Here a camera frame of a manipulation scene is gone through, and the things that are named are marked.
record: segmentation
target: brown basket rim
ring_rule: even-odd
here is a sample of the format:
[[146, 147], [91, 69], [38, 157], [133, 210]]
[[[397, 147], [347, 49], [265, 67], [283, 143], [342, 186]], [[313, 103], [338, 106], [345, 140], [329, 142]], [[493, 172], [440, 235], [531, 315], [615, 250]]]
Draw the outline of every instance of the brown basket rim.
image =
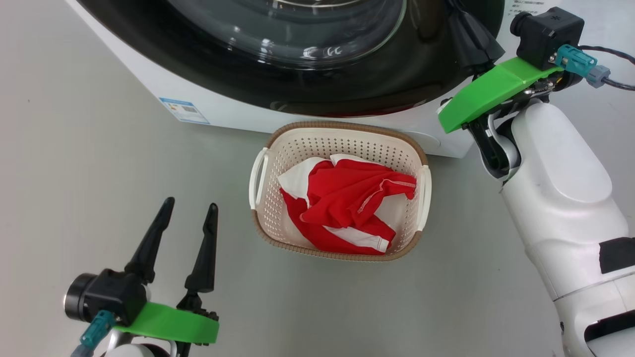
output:
[[[354, 130], [354, 131], [365, 131], [368, 133], [386, 135], [388, 137], [394, 137], [401, 139], [408, 144], [410, 144], [417, 154], [419, 155], [419, 159], [421, 160], [422, 165], [428, 165], [428, 159], [425, 155], [421, 146], [411, 137], [407, 136], [404, 133], [400, 133], [395, 130], [390, 130], [386, 128], [380, 128], [378, 126], [370, 126], [370, 125], [362, 125], [362, 124], [352, 124], [352, 123], [342, 123], [339, 121], [301, 121], [297, 123], [291, 123], [283, 126], [282, 128], [276, 130], [275, 133], [271, 135], [271, 138], [265, 144], [266, 148], [270, 148], [271, 145], [287, 131], [291, 131], [294, 129], [305, 129], [305, 128], [326, 128], [326, 129], [339, 129], [339, 130]], [[357, 254], [343, 254], [343, 253], [331, 253], [331, 252], [323, 252], [321, 250], [315, 250], [311, 248], [304, 248], [302, 246], [292, 245], [289, 243], [283, 243], [271, 238], [265, 231], [262, 229], [260, 225], [260, 220], [258, 220], [258, 212], [256, 210], [251, 210], [251, 216], [253, 218], [253, 222], [256, 225], [256, 231], [258, 234], [269, 244], [276, 246], [278, 248], [282, 248], [285, 250], [290, 250], [292, 252], [297, 252], [306, 255], [313, 255], [315, 257], [322, 257], [328, 259], [338, 259], [338, 260], [350, 260], [356, 262], [388, 262], [390, 260], [395, 260], [403, 257], [404, 255], [410, 253], [410, 251], [417, 245], [419, 240], [421, 239], [422, 232], [416, 231], [413, 235], [412, 239], [402, 250], [396, 252], [395, 254], [390, 255], [357, 255]]]

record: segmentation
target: laundry basket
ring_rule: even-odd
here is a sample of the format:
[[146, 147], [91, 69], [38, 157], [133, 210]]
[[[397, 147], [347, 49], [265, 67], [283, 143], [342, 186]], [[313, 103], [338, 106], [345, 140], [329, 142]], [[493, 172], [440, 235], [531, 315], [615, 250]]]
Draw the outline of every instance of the laundry basket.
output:
[[[385, 255], [322, 252], [289, 218], [277, 177], [307, 158], [329, 158], [332, 154], [359, 156], [417, 178], [414, 199], [403, 198], [391, 208], [392, 222], [385, 220], [396, 232]], [[398, 259], [417, 244], [427, 220], [431, 191], [425, 153], [409, 136], [374, 126], [319, 121], [289, 124], [273, 133], [253, 164], [249, 203], [257, 231], [274, 246], [331, 259], [381, 262]]]

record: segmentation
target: washing machine door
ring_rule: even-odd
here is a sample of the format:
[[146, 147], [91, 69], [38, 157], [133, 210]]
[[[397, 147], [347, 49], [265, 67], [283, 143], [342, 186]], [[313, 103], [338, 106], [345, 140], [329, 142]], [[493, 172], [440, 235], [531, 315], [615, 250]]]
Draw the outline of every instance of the washing machine door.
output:
[[[460, 72], [444, 0], [79, 0], [138, 52], [193, 83], [276, 111], [387, 114]], [[463, 0], [494, 35], [504, 0]]]

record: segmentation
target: energy label sticker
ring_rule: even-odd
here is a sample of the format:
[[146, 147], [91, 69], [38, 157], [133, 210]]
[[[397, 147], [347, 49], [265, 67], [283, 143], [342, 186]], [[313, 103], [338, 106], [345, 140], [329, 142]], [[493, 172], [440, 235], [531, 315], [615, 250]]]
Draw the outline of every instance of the energy label sticker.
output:
[[190, 102], [184, 102], [182, 100], [159, 98], [159, 100], [165, 105], [166, 108], [177, 117], [178, 120], [186, 121], [188, 123], [209, 124], [210, 122], [205, 119], [201, 112], [196, 109], [194, 104]]

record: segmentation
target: white stripe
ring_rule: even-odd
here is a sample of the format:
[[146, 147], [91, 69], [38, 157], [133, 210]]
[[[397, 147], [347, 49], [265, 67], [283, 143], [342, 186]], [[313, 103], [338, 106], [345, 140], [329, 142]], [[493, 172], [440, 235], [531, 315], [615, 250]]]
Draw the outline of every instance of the white stripe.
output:
[[365, 246], [368, 248], [373, 248], [378, 252], [385, 253], [386, 249], [388, 249], [388, 241], [386, 239], [381, 238], [380, 236], [373, 236], [371, 234], [359, 231], [355, 228], [331, 228], [326, 227], [327, 231], [333, 233], [339, 238], [353, 244], [356, 246]]

